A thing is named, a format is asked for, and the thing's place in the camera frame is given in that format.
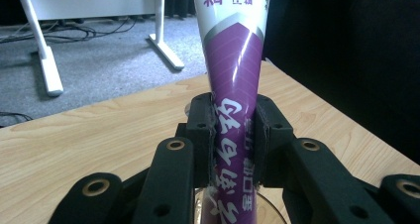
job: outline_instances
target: white stand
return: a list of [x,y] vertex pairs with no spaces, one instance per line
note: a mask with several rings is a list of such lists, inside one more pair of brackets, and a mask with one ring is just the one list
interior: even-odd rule
[[164,0],[20,0],[38,45],[49,96],[63,92],[53,52],[38,20],[156,14],[156,33],[150,39],[175,69],[184,64],[163,41]]

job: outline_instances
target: wooden table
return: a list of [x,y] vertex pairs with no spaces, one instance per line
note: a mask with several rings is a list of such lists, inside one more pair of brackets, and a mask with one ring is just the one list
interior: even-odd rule
[[[47,223],[82,177],[122,180],[147,168],[157,144],[186,122],[184,107],[208,92],[206,75],[0,129],[0,222]],[[270,97],[297,137],[317,139],[356,177],[374,185],[420,167],[272,64],[262,63],[260,94]],[[280,191],[262,190],[287,219]]]

